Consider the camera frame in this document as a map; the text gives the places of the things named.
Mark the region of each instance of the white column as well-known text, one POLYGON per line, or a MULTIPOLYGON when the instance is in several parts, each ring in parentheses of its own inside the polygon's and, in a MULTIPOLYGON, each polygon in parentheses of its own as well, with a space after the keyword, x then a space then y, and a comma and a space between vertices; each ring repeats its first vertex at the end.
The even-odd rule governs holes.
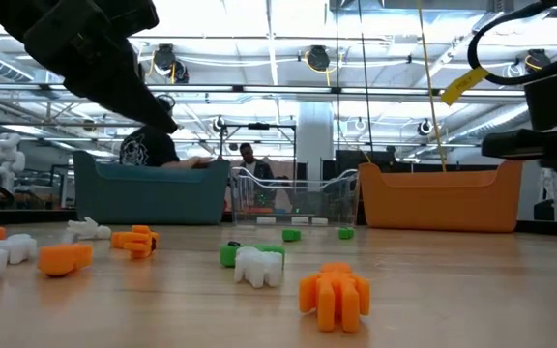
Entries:
POLYGON ((308 163, 308 179, 320 180, 322 160, 331 160, 334 112, 329 102, 301 102, 298 117, 296 161, 308 163))

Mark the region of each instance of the green toy piece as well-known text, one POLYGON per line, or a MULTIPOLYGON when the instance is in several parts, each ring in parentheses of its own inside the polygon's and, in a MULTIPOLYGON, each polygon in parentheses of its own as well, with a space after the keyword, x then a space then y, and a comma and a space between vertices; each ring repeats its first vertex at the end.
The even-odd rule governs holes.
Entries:
POLYGON ((285 266, 285 248, 282 246, 241 246, 237 242, 229 242, 220 247, 220 263, 224 267, 236 267, 236 251, 239 247, 256 247, 259 251, 273 251, 282 255, 282 265, 285 266))
POLYGON ((338 237, 343 240, 352 239, 354 238, 354 229, 348 227, 341 227, 338 230, 338 237))
POLYGON ((286 228, 282 230, 282 239, 284 242, 296 242, 302 238, 302 232, 297 229, 286 228))

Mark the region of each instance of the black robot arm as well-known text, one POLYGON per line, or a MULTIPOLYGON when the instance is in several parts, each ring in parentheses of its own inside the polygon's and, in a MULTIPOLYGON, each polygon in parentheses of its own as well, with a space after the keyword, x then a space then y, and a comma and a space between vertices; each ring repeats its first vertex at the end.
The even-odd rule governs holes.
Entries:
MULTIPOLYGON (((477 47, 487 30, 506 21, 537 15, 553 6, 557 6, 557 0, 542 0, 487 24, 470 42, 470 66, 481 68, 477 47)), ((483 140, 482 154, 510 160, 539 160, 541 166, 557 172, 557 61, 524 76, 502 77, 490 73, 486 79, 502 85, 523 85, 532 129, 488 134, 483 140)))
POLYGON ((172 133, 127 37, 159 23, 151 0, 0 0, 0 24, 72 93, 172 133))

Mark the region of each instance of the man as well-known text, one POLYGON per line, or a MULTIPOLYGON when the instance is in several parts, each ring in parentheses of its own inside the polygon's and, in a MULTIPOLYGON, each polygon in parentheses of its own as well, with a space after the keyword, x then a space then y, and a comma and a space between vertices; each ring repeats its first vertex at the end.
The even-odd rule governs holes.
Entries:
MULTIPOLYGON (((171 115, 169 102, 163 99, 158 99, 158 102, 171 115)), ((169 134, 150 126, 143 126, 124 139, 120 146, 120 163, 163 168, 207 166, 207 160, 199 157, 180 160, 169 134)))
POLYGON ((240 155, 242 155, 243 160, 240 166, 246 168, 255 178, 265 180, 275 178, 270 165, 261 159, 255 158, 250 144, 243 143, 240 145, 240 155))
MULTIPOLYGON (((252 147, 248 143, 243 143, 240 145, 240 155, 242 155, 241 167, 246 168, 252 176, 257 179, 272 180, 275 178, 270 169, 270 164, 266 163, 261 159, 256 159, 253 155, 252 147)), ((253 189, 253 202, 254 206, 257 208, 274 208, 275 198, 277 197, 277 191, 275 189, 260 188, 255 185, 252 186, 253 189)))

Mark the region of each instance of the black t-shirt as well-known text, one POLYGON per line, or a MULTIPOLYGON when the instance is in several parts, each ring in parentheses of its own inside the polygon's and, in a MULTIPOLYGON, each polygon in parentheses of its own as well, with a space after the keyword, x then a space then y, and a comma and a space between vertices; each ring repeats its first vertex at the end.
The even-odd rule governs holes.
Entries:
POLYGON ((180 161, 169 135, 149 126, 127 136, 120 147, 120 163, 126 165, 162 166, 180 161))

